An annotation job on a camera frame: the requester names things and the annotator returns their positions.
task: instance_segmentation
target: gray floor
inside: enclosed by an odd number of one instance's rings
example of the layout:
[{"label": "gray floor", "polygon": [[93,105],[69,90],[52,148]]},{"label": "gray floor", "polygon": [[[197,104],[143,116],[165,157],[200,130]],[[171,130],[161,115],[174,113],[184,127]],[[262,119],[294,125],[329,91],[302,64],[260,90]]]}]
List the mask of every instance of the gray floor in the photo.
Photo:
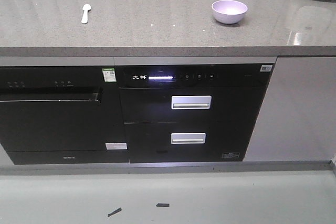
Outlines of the gray floor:
[{"label": "gray floor", "polygon": [[0,223],[331,224],[336,177],[331,170],[0,176]]}]

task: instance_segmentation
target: white spoon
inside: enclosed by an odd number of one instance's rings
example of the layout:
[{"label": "white spoon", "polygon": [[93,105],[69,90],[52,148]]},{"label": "white spoon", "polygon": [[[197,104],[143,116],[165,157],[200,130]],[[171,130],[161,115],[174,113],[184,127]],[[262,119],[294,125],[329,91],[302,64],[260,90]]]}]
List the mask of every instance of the white spoon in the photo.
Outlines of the white spoon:
[{"label": "white spoon", "polygon": [[88,22],[88,12],[91,10],[91,5],[89,4],[84,4],[83,6],[83,18],[82,18],[82,23],[86,24]]}]

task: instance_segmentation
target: debris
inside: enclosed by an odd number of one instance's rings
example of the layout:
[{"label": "debris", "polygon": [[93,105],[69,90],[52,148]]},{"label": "debris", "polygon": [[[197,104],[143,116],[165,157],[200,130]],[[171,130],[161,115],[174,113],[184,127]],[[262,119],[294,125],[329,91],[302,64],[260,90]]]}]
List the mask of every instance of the debris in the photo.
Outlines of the debris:
[{"label": "debris", "polygon": [[157,207],[169,207],[169,203],[157,203]]},{"label": "debris", "polygon": [[122,209],[119,207],[117,210],[113,211],[112,213],[108,214],[107,216],[110,217],[112,215],[115,215],[117,212],[120,212]]}]

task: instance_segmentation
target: small bowl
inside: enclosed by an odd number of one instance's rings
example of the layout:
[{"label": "small bowl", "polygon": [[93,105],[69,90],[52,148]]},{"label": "small bowl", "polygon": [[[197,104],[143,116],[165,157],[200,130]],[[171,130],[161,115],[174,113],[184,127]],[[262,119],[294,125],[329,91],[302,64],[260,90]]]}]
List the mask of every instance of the small bowl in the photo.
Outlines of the small bowl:
[{"label": "small bowl", "polygon": [[235,0],[219,0],[212,4],[214,18],[223,24],[234,24],[241,21],[247,9],[245,4]]}]

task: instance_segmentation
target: black dishwasher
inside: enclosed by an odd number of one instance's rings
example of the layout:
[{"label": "black dishwasher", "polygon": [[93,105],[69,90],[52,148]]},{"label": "black dishwasher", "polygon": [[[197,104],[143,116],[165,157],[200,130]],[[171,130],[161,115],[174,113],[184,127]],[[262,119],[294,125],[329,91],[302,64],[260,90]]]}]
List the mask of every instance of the black dishwasher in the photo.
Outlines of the black dishwasher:
[{"label": "black dishwasher", "polygon": [[1,67],[0,121],[14,164],[129,162],[113,67]]},{"label": "black dishwasher", "polygon": [[117,66],[131,163],[242,161],[272,64]]}]

